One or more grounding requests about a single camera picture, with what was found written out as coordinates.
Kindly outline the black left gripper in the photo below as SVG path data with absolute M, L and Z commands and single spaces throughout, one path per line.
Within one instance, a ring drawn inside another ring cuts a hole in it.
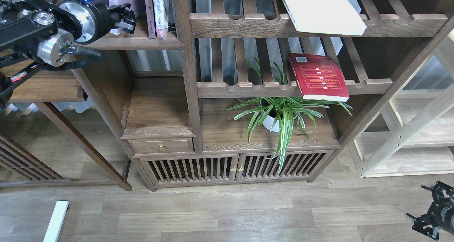
M 130 3 L 108 6 L 109 0 L 63 0 L 58 7 L 74 15 L 81 33 L 74 38 L 78 44 L 89 44 L 107 35 L 111 29 L 133 34 L 136 16 Z

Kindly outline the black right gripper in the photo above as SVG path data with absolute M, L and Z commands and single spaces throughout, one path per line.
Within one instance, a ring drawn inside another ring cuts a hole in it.
M 407 213 L 407 216 L 412 219 L 413 230 L 438 241 L 440 229 L 454 233 L 454 188 L 440 181 L 437 181 L 431 187 L 424 185 L 421 187 L 432 192 L 433 203 L 427 214 L 418 218 L 409 213 Z

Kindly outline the white robot base bar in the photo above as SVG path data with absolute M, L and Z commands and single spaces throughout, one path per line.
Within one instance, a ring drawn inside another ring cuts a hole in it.
M 56 202 L 43 242 L 58 241 L 68 207 L 69 201 L 67 200 L 59 200 Z

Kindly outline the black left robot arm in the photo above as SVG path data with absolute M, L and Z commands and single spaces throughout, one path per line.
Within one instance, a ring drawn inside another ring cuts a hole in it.
M 100 50 L 87 47 L 111 29 L 133 34 L 136 17 L 130 3 L 111 5 L 109 0 L 1 1 L 1 68 L 31 59 L 13 76 L 1 74 L 1 109 L 13 90 L 40 70 L 67 71 L 101 59 Z

